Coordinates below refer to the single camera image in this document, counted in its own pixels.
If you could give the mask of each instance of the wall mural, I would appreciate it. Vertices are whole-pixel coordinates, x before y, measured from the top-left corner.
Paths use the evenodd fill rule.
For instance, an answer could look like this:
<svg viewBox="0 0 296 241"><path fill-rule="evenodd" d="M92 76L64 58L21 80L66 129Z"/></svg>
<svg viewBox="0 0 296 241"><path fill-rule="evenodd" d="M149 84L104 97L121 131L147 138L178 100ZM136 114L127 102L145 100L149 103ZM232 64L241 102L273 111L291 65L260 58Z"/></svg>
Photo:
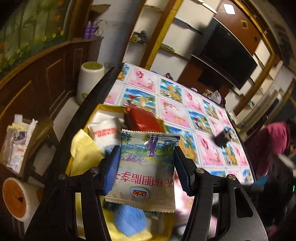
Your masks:
<svg viewBox="0 0 296 241"><path fill-rule="evenodd" d="M31 56L66 41L76 0L28 0L0 30L0 79Z"/></svg>

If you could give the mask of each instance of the printed packaging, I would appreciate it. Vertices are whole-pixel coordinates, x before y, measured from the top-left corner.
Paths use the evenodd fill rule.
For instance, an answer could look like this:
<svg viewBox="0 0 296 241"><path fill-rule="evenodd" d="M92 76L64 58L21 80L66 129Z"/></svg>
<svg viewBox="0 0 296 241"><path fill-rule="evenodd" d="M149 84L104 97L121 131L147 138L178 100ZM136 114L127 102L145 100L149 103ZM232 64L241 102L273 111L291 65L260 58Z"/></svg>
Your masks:
<svg viewBox="0 0 296 241"><path fill-rule="evenodd" d="M121 124L118 118L109 118L100 123L89 124L90 136L105 157L115 145L120 146Z"/></svg>
<svg viewBox="0 0 296 241"><path fill-rule="evenodd" d="M173 213L173 152L179 139L177 135L122 130L117 177L106 201Z"/></svg>

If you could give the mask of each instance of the metal screw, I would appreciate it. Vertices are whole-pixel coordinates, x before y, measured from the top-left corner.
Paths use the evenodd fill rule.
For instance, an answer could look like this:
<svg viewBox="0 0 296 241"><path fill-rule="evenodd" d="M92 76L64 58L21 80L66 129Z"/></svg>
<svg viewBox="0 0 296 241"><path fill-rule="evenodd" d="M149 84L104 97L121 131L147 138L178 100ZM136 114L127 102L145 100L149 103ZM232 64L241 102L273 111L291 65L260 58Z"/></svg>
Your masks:
<svg viewBox="0 0 296 241"><path fill-rule="evenodd" d="M91 173L97 173L99 169L97 167L92 167L91 168Z"/></svg>
<svg viewBox="0 0 296 241"><path fill-rule="evenodd" d="M67 175L66 174L60 174L59 175L59 180L64 180L65 178L67 177Z"/></svg>
<svg viewBox="0 0 296 241"><path fill-rule="evenodd" d="M229 178L230 180L234 181L234 180L236 179L236 176L233 175L233 174L229 174L229 175L228 175L228 178Z"/></svg>
<svg viewBox="0 0 296 241"><path fill-rule="evenodd" d="M205 170L204 170L203 168L201 168L201 167L198 167L198 168L196 169L196 171L197 171L198 173L200 173L200 174L202 174L202 173L205 172Z"/></svg>

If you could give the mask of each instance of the toilet paper roll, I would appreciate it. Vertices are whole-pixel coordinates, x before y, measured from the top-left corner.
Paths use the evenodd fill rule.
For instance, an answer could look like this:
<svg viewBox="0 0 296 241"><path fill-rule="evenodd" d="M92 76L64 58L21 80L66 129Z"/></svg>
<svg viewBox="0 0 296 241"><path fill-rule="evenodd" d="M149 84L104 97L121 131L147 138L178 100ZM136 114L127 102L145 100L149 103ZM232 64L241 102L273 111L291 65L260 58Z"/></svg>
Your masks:
<svg viewBox="0 0 296 241"><path fill-rule="evenodd" d="M40 203L40 187L10 177L5 180L2 195L12 216L21 222L30 221Z"/></svg>
<svg viewBox="0 0 296 241"><path fill-rule="evenodd" d="M104 74L105 68L98 62L86 62L81 65L77 86L78 104L81 104L84 101Z"/></svg>

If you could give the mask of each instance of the pink jacket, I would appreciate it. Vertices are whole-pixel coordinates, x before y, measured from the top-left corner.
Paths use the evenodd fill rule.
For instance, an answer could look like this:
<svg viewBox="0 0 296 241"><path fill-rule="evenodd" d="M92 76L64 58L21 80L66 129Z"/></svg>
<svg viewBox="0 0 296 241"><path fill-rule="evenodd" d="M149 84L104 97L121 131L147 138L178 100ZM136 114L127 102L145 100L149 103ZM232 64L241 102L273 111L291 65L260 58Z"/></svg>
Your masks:
<svg viewBox="0 0 296 241"><path fill-rule="evenodd" d="M246 150L257 177L267 174L271 154L282 154L290 144L290 130L285 122L267 125L246 143Z"/></svg>

